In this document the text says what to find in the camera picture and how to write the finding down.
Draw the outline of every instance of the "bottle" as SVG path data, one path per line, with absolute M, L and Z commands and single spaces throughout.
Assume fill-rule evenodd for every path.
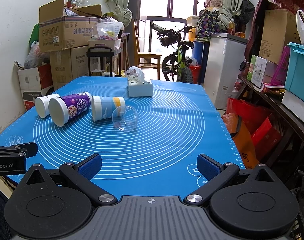
M 235 35 L 235 22 L 234 22 L 234 19 L 231 19 L 231 21 L 229 22 L 229 29 L 228 29 L 227 33 Z

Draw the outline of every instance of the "teal plastic storage box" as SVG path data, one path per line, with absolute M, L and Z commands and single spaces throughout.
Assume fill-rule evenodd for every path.
M 285 89 L 304 101 L 304 46 L 290 42 L 290 61 L 288 64 Z

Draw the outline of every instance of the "paper cup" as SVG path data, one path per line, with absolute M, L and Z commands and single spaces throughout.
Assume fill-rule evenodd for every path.
M 41 118 L 45 118 L 49 115 L 49 101 L 51 98 L 59 98 L 59 94 L 52 94 L 45 97 L 35 99 L 36 112 Z
M 124 98 L 93 96 L 92 97 L 93 121 L 111 118 L 113 111 L 119 106 L 125 106 Z
M 80 113 L 88 110 L 91 106 L 91 99 L 92 96 L 88 92 L 51 98 L 49 112 L 53 122 L 62 127 Z

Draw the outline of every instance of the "bicycle basket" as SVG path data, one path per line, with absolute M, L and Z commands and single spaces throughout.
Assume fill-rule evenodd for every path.
M 171 37 L 159 37 L 159 41 L 163 47 L 167 47 L 178 43 L 181 40 L 181 35 L 172 35 Z

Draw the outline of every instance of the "blue silicone mat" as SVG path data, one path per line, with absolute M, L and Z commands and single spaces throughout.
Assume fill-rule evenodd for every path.
M 220 163 L 244 168 L 242 159 L 220 114 L 200 85 L 153 80 L 152 98 L 130 98 L 126 78 L 80 77 L 56 91 L 60 96 L 89 92 L 93 96 L 124 97 L 138 113 L 136 130 L 113 128 L 112 120 L 94 122 L 87 111 L 64 127 L 35 108 L 0 135 L 0 145 L 35 141 L 39 151 L 27 159 L 27 168 L 42 163 L 46 169 L 102 156 L 102 169 L 92 182 L 114 194 L 184 198 L 207 182 L 196 168 L 204 153 Z M 23 175 L 9 176 L 19 182 Z

